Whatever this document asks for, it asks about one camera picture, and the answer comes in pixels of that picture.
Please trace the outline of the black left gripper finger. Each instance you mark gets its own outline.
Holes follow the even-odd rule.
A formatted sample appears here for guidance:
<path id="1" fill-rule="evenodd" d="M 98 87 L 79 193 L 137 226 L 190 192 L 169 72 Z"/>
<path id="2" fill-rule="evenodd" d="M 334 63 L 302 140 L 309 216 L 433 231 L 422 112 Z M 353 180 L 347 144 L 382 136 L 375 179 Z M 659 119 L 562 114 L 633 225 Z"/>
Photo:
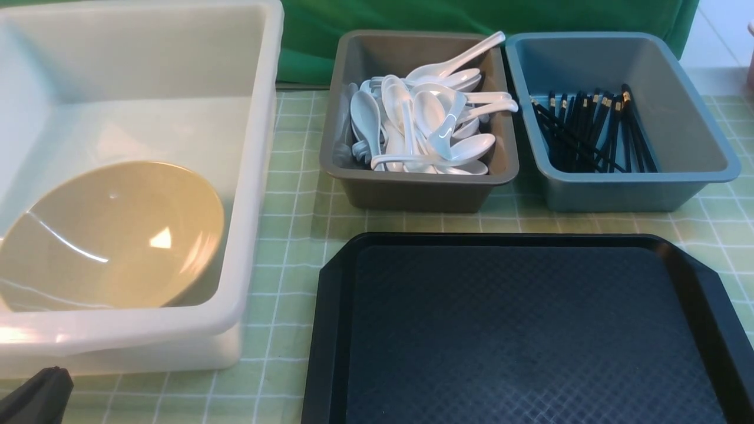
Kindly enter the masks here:
<path id="1" fill-rule="evenodd" d="M 66 368 L 40 370 L 1 400 L 2 423 L 61 423 L 74 388 Z"/>

